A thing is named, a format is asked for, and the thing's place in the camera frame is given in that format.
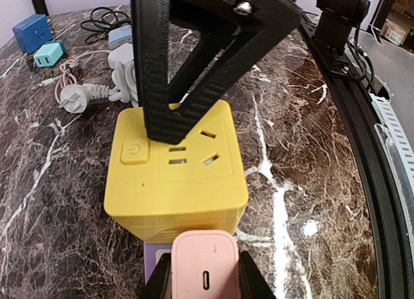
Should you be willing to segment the purple power strip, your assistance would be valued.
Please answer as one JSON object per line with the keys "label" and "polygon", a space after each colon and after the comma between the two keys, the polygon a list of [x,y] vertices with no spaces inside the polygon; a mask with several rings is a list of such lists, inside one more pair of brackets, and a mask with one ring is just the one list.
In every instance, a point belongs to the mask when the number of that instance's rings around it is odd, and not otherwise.
{"label": "purple power strip", "polygon": [[148,283],[163,254],[171,253],[171,243],[144,243],[145,284]]}

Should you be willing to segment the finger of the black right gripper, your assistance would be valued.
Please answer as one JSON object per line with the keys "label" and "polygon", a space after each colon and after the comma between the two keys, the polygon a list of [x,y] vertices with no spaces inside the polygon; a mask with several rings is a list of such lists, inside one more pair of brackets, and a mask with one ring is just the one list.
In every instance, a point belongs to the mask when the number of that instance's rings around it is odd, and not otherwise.
{"label": "finger of the black right gripper", "polygon": [[[296,0],[131,0],[138,103],[151,140],[178,144],[252,66],[300,25]],[[200,32],[173,78],[170,25]]]}

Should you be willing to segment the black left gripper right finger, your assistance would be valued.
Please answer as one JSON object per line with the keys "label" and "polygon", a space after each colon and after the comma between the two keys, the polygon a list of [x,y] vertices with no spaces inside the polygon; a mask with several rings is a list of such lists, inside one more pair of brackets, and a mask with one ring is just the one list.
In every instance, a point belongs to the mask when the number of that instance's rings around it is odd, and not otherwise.
{"label": "black left gripper right finger", "polygon": [[276,299],[247,251],[239,253],[239,285],[242,299]]}

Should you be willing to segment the yellow cube socket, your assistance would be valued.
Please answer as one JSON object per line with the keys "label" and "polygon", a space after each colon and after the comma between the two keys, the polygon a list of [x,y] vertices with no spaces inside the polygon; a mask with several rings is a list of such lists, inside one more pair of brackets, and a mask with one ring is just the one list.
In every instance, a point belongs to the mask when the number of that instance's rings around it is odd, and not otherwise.
{"label": "yellow cube socket", "polygon": [[188,230],[234,233],[248,187],[228,102],[218,101],[179,144],[147,137],[141,108],[117,118],[103,207],[145,243]]}

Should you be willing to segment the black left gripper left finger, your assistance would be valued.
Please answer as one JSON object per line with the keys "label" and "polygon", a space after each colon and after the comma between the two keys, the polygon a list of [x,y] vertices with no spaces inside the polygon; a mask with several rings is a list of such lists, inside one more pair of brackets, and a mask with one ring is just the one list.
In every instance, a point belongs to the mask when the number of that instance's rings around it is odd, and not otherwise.
{"label": "black left gripper left finger", "polygon": [[144,299],[171,298],[171,254],[161,255],[142,292]]}

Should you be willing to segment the pink charger plug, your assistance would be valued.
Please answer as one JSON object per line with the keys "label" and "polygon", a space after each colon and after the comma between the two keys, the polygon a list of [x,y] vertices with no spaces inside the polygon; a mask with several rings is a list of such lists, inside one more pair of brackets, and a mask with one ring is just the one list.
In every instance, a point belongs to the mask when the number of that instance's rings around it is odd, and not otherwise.
{"label": "pink charger plug", "polygon": [[171,250],[173,298],[240,298],[239,250],[222,230],[178,235]]}

